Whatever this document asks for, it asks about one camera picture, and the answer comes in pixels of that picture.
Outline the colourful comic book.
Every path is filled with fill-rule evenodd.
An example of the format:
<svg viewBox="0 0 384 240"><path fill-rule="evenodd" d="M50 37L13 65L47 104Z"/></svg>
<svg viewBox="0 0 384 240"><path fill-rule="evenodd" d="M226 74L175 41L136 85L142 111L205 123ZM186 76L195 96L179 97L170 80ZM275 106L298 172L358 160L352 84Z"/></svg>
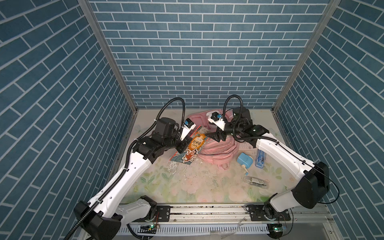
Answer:
<svg viewBox="0 0 384 240"><path fill-rule="evenodd" d="M208 139L206 136L210 131L204 126L199 126L195 132L191 135L191 142L187 146L184 152L181 154L176 152L171 158L171 162L191 165L191 163L197 158L199 152L203 149L203 146Z"/></svg>

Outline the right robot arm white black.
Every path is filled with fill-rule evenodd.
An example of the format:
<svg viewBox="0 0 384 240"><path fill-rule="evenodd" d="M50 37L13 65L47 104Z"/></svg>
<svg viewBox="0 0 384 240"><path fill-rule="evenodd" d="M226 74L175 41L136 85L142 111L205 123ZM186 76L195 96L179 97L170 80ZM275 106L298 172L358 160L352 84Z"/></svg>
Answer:
<svg viewBox="0 0 384 240"><path fill-rule="evenodd" d="M297 180L294 187L272 195L264 203L263 212L268 220L275 220L285 210L295 207L312 209L322 203L330 185L335 184L325 163L314 163L301 156L282 144L265 127L255 125L240 96L230 95L225 100L222 112L208 113L207 119L209 124L217 127L214 133L208 135L209 138L220 142L231 136L238 143L249 143L276 160Z"/></svg>

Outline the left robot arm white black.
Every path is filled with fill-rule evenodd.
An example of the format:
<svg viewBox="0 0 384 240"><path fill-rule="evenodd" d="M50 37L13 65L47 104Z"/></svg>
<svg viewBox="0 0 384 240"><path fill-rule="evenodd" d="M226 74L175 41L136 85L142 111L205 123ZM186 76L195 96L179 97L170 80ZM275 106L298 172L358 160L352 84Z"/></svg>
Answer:
<svg viewBox="0 0 384 240"><path fill-rule="evenodd" d="M181 154L190 144L196 127L190 119L182 114L182 122L178 124L161 116L176 101L181 102L183 110L186 108L185 101L180 97L169 100L150 128L128 146L125 164L111 180L89 201L76 204L74 213L77 223L65 236L66 240L78 228L85 230L93 240L112 240L122 225L154 218L157 203L151 198L143 196L127 205L121 205L121 201L141 175L166 151L175 149Z"/></svg>

